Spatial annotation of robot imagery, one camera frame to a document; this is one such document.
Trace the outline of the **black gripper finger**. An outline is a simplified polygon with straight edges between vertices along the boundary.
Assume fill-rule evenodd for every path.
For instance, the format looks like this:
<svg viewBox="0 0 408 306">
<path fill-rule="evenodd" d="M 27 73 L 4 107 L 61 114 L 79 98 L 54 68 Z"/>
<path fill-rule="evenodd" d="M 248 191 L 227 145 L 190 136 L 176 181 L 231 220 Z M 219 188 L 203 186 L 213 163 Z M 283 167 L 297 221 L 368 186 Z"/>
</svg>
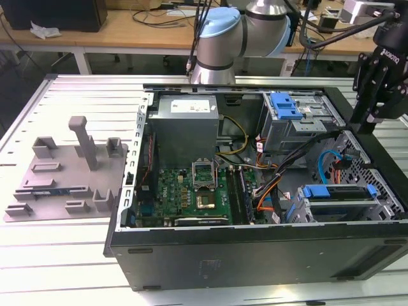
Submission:
<svg viewBox="0 0 408 306">
<path fill-rule="evenodd" d="M 372 134 L 376 125 L 376 118 L 372 112 L 377 104 L 377 93 L 383 82 L 383 69 L 380 60 L 366 53 L 358 56 L 358 67 L 353 81 L 356 92 L 356 104 L 350 123 L 356 125 L 359 134 Z"/>
<path fill-rule="evenodd" d="M 375 123 L 384 119 L 398 119 L 407 113 L 407 84 L 390 89 L 381 86 L 376 96 Z"/>
</svg>

